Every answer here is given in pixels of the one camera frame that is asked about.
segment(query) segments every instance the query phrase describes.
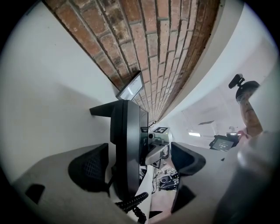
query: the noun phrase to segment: coiled cable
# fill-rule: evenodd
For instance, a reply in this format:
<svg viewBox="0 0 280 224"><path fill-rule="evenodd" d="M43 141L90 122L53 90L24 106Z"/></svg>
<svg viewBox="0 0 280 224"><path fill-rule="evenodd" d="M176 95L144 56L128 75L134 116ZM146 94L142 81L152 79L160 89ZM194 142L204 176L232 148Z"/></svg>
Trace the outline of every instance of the coiled cable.
<svg viewBox="0 0 280 224"><path fill-rule="evenodd" d="M147 192L143 192L140 195L137 195L128 201L123 202L117 202L115 203L121 210L123 210L125 213L128 213L129 211L133 211L134 214L138 217L138 222L141 224L144 224L147 220L145 214L138 208L137 206L143 202L149 194Z"/></svg>

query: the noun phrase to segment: cable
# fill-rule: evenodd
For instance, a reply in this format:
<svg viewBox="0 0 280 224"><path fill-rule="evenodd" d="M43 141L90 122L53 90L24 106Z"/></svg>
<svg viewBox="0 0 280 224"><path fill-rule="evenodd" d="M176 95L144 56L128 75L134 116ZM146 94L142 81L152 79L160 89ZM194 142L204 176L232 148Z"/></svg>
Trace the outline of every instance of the cable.
<svg viewBox="0 0 280 224"><path fill-rule="evenodd" d="M152 194L154 194L157 191L157 188L158 188L156 169L157 168L154 168L154 173L156 174L156 176L155 177L153 176L153 192L152 192ZM156 178L156 189L154 189L154 178Z"/></svg>
<svg viewBox="0 0 280 224"><path fill-rule="evenodd" d="M133 208L132 210L134 214L138 217L138 222L141 224L144 224L147 220L145 214L138 208L137 206Z"/></svg>
<svg viewBox="0 0 280 224"><path fill-rule="evenodd" d="M152 194L154 193L154 174L153 174L153 192Z"/></svg>
<svg viewBox="0 0 280 224"><path fill-rule="evenodd" d="M115 205L117 205L121 210L123 210L125 213L128 213L129 211L133 211L134 214L138 217L138 222L141 224L144 224L147 220L145 214L138 208L137 206L143 202L149 194L147 192L144 192L140 195L137 195L133 198L131 198L128 201L123 202L117 202Z"/></svg>

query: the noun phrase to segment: camera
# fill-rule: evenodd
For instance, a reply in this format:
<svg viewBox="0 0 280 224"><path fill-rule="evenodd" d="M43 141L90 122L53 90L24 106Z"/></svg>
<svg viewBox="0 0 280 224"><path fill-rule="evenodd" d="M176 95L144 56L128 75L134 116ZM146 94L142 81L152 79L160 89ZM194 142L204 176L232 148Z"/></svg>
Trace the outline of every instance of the camera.
<svg viewBox="0 0 280 224"><path fill-rule="evenodd" d="M234 76L234 78L231 80L231 82L229 83L228 87L230 89L232 89L234 86L238 86L240 87L241 86L241 83L245 81L245 78L243 78L243 75L242 74L236 74Z"/></svg>

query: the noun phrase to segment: black monitor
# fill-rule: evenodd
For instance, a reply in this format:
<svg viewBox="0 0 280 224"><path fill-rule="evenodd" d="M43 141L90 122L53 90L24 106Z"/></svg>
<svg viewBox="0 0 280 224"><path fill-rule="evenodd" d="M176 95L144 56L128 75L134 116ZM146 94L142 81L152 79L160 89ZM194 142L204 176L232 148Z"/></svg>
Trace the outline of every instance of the black monitor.
<svg viewBox="0 0 280 224"><path fill-rule="evenodd" d="M140 186L140 163L145 161L147 151L148 113L130 100L93 107L90 112L111 117L110 141L116 145L114 188L121 200L127 200L135 196Z"/></svg>
<svg viewBox="0 0 280 224"><path fill-rule="evenodd" d="M145 164L148 154L148 112L140 108L140 148L139 148L139 185L142 183L147 172Z"/></svg>

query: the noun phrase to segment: person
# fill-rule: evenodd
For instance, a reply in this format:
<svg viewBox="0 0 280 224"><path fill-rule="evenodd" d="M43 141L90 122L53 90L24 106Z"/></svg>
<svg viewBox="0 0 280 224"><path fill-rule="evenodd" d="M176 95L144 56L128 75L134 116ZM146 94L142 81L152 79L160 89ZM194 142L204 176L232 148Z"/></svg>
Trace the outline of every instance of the person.
<svg viewBox="0 0 280 224"><path fill-rule="evenodd" d="M238 144L259 135L263 131L259 119L249 102L249 98L258 87L259 84L256 81L249 81L241 85L236 92L235 98L240 105L241 116L246 126L243 130L237 132Z"/></svg>

